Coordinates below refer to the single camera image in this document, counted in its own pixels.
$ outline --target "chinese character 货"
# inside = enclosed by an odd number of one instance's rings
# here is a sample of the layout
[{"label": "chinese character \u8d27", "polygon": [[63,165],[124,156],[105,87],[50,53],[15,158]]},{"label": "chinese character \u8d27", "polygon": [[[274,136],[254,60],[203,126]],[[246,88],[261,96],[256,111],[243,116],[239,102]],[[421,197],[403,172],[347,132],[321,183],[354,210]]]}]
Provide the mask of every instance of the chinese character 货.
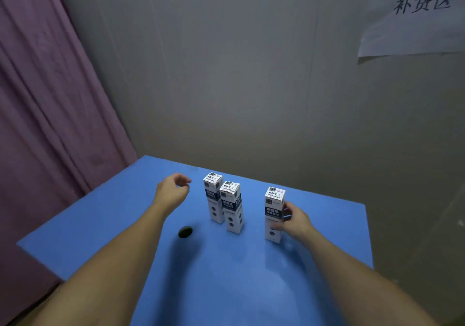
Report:
[{"label": "chinese character \u8d27", "polygon": [[420,10],[426,10],[428,11],[428,4],[430,3],[431,0],[415,0],[418,1],[417,3],[417,9],[415,11],[412,11],[412,14],[414,12],[420,11]]},{"label": "chinese character \u8d27", "polygon": [[399,13],[400,10],[404,9],[404,11],[402,11],[403,14],[405,14],[405,9],[407,9],[407,7],[410,7],[411,4],[408,2],[408,0],[399,0],[398,2],[396,2],[397,6],[394,10],[397,10],[396,11],[396,15]]},{"label": "chinese character \u8d27", "polygon": [[449,0],[436,0],[436,3],[434,4],[435,10],[438,10],[440,8],[449,8],[449,7],[450,7]]}]

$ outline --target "table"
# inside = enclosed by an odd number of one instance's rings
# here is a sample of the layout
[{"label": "table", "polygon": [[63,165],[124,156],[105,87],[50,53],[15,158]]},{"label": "table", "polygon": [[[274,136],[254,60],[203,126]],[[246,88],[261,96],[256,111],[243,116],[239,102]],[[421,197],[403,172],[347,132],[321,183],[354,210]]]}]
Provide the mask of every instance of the table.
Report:
[{"label": "table", "polygon": [[[181,172],[191,190],[166,220],[131,325],[343,325],[310,254],[285,234],[279,245],[264,239],[270,184],[217,172],[241,185],[245,224],[236,235],[210,219],[202,181],[210,171],[145,156],[18,244],[66,280],[142,215],[158,182]],[[364,205],[277,187],[323,235],[373,267]],[[194,231],[181,239],[185,225]]]}]

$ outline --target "black dot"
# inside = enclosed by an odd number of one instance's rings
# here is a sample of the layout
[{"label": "black dot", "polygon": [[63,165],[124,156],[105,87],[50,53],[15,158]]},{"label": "black dot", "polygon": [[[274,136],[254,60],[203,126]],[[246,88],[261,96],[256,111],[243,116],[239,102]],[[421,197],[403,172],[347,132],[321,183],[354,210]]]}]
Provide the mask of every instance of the black dot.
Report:
[{"label": "black dot", "polygon": [[189,235],[192,234],[192,227],[189,227],[188,225],[186,225],[185,227],[182,227],[181,229],[179,229],[179,232],[178,232],[178,237],[180,238],[187,238]]}]

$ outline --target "person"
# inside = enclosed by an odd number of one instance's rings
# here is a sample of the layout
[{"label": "person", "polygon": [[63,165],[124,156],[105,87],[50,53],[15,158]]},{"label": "person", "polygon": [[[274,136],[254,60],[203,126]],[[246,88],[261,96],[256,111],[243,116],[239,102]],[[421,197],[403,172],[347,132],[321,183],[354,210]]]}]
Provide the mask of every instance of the person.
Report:
[{"label": "person", "polygon": [[[163,223],[186,199],[190,182],[179,173],[161,181],[147,211],[57,289],[34,325],[129,325]],[[291,219],[276,223],[274,229],[285,231],[311,253],[350,325],[437,326],[396,285],[321,235],[299,207],[286,202],[284,210]]]}]

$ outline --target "box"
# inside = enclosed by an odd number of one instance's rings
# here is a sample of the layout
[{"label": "box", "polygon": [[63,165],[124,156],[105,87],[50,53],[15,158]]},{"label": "box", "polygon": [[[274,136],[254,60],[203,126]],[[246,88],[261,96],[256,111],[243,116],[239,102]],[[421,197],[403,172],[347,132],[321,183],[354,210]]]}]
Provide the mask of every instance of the box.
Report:
[{"label": "box", "polygon": [[223,185],[223,176],[210,173],[204,178],[205,194],[208,203],[208,210],[213,221],[222,224],[225,220],[219,188]]},{"label": "box", "polygon": [[270,228],[271,222],[283,221],[284,194],[286,190],[269,187],[264,195],[264,237],[281,242],[281,231]]},{"label": "box", "polygon": [[238,183],[225,181],[219,191],[221,193],[221,203],[227,223],[226,228],[229,231],[239,234],[244,226],[240,185]]}]

